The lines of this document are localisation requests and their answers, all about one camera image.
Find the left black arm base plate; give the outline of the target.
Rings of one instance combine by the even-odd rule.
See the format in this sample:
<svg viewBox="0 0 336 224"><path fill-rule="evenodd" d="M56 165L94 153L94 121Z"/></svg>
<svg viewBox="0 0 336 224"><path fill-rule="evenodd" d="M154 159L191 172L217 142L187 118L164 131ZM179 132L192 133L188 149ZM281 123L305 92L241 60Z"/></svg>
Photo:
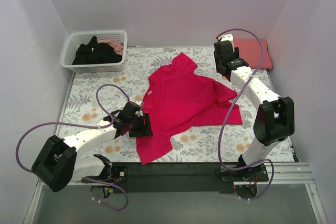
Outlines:
<svg viewBox="0 0 336 224"><path fill-rule="evenodd" d="M112 166L105 167L102 172L97 176L86 176L81 181L95 183L126 183L128 179L128 168L126 166Z"/></svg>

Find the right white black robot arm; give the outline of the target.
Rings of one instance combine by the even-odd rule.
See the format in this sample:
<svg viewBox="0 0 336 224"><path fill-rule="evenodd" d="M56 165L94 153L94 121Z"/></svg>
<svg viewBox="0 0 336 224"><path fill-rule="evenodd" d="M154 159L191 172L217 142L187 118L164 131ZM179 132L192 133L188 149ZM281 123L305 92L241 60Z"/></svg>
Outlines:
<svg viewBox="0 0 336 224"><path fill-rule="evenodd" d="M290 97L282 98L268 89L252 71L248 63L239 56L233 36L221 36L214 43L216 71L240 89L254 105L257 115L254 122L254 139L250 147L238 159L237 167L224 166L242 180L251 180L266 160L268 154L280 142L295 131L294 102Z"/></svg>

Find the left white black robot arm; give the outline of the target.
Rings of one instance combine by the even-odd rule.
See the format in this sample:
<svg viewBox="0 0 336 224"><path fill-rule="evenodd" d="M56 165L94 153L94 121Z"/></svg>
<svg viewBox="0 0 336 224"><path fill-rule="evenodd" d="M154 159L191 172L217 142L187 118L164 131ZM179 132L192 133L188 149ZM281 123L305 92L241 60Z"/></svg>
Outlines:
<svg viewBox="0 0 336 224"><path fill-rule="evenodd" d="M128 168L114 166L101 154L84 157L97 146L128 134L129 137L152 136L149 114L141 105L127 102L122 110L104 117L95 129L59 138L51 136L34 161L31 171L52 191L58 192L72 180L125 183Z"/></svg>

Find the magenta t shirt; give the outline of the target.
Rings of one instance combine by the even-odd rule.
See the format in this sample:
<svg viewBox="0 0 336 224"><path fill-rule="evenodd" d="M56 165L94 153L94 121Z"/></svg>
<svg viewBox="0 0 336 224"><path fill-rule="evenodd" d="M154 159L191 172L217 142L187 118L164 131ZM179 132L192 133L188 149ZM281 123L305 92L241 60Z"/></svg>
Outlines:
<svg viewBox="0 0 336 224"><path fill-rule="evenodd" d="M172 63L149 76L149 89L143 98L143 111L149 114L153 134L137 137L137 153L146 165L173 149L171 137L193 126L243 123L239 107L231 100L237 92L220 82L195 74L197 64L181 53Z"/></svg>

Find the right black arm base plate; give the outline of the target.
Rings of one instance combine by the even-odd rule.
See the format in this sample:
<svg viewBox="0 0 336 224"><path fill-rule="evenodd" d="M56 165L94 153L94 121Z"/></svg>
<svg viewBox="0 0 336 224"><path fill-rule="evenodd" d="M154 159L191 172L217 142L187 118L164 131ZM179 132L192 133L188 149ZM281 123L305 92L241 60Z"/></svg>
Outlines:
<svg viewBox="0 0 336 224"><path fill-rule="evenodd" d="M226 170L224 167L220 166L215 173L223 182L269 181L268 173L264 164L238 171Z"/></svg>

